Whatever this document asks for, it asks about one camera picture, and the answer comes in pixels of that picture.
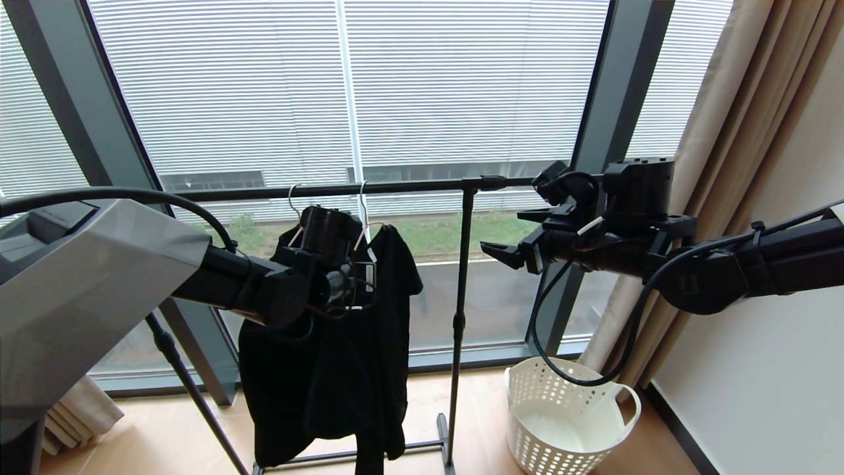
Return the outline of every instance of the black garment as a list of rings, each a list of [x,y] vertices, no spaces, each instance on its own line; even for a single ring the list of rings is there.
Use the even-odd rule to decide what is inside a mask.
[[[282,235],[279,246],[294,232]],[[422,281],[396,228],[383,227],[371,248],[373,307],[340,321],[306,313],[284,330],[248,320],[241,327],[241,380],[258,465],[280,465],[315,438],[350,434],[358,444],[357,475],[383,473],[385,453],[390,460],[404,453],[409,297],[422,292]]]

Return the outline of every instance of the clothing rack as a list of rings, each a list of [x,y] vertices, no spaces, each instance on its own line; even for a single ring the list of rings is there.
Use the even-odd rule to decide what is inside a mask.
[[[425,191],[462,191],[463,192],[463,221],[460,227],[460,258],[457,269],[457,308],[454,312],[454,320],[452,327],[454,329],[454,348],[452,358],[452,392],[449,397],[448,419],[445,414],[438,414],[436,417],[436,427],[440,438],[438,440],[429,440],[426,442],[416,442],[407,444],[406,449],[412,452],[441,450],[442,463],[446,475],[454,475],[454,431],[455,419],[457,417],[457,386],[460,380],[460,352],[463,348],[463,330],[466,328],[466,279],[468,275],[468,261],[469,261],[469,240],[471,237],[472,228],[472,211],[474,208],[474,195],[478,191],[496,191],[503,188],[516,186],[530,186],[533,179],[525,178],[506,178],[498,175],[482,176],[476,178],[463,178],[457,180],[421,180],[408,182],[388,182],[388,183],[349,183],[336,185],[303,185],[294,186],[291,188],[255,188],[255,189],[240,189],[240,190],[220,190],[220,191],[190,191],[179,193],[180,196],[188,198],[196,202],[208,201],[242,201],[255,199],[287,199],[287,198],[306,198],[306,197],[322,197],[322,196],[342,196],[342,195],[356,195],[356,194],[405,194],[418,193]],[[168,356],[168,352],[175,352],[175,346],[162,346],[160,350]],[[177,374],[187,374],[184,364],[181,360],[176,358],[167,358],[176,370]],[[191,378],[182,378],[182,383],[188,389],[188,392],[194,396],[198,394],[196,386]],[[232,463],[235,465],[238,473],[241,475],[248,475],[240,459],[237,457],[231,443],[219,428],[214,419],[211,410],[208,408],[205,400],[202,397],[193,397],[199,411],[205,417],[208,426],[217,437],[217,441],[222,445],[226,454],[229,455]],[[356,456],[355,451],[337,452],[331,454],[321,454],[318,456],[302,456],[286,462],[279,466],[284,467],[289,464],[332,461],[341,460]],[[252,475],[263,475],[265,471],[273,470],[279,467],[260,467],[257,463],[254,464]]]

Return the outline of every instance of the black baseboard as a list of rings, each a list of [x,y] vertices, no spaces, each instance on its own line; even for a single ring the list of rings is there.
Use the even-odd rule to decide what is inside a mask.
[[[654,410],[657,411],[659,417],[668,426],[668,430],[671,431],[671,434],[680,443],[680,447],[689,456],[691,462],[695,464],[697,471],[701,475],[720,475],[718,470],[715,469],[715,466],[712,465],[712,462],[709,461],[709,458],[706,457],[706,454],[703,453],[701,447],[695,442],[695,439],[689,434],[683,423],[677,418],[677,414],[674,413],[671,406],[665,401],[663,395],[659,394],[657,388],[649,385],[644,392],[645,397],[651,402]]]

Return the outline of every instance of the curtain fold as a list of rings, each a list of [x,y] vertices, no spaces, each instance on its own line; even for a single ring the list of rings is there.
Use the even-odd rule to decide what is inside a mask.
[[[120,407],[86,375],[47,411],[42,447],[56,455],[62,446],[84,445],[122,417]]]
[[[782,151],[844,18],[844,3],[738,1],[710,62],[676,154],[669,212],[699,216],[697,239],[745,232],[761,183]],[[641,291],[619,278],[580,362],[618,361]],[[647,385],[690,315],[656,293],[619,381]]]

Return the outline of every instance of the perforated basket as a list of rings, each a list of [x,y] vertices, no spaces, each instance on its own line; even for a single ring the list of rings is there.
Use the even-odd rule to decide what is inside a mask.
[[[570,361],[551,358],[578,379],[600,374]],[[532,475],[588,473],[627,438],[641,414],[639,396],[629,386],[608,382],[596,387],[573,385],[552,371],[542,358],[530,358],[505,372],[507,444],[522,468]],[[630,392],[636,414],[625,424],[615,397]]]

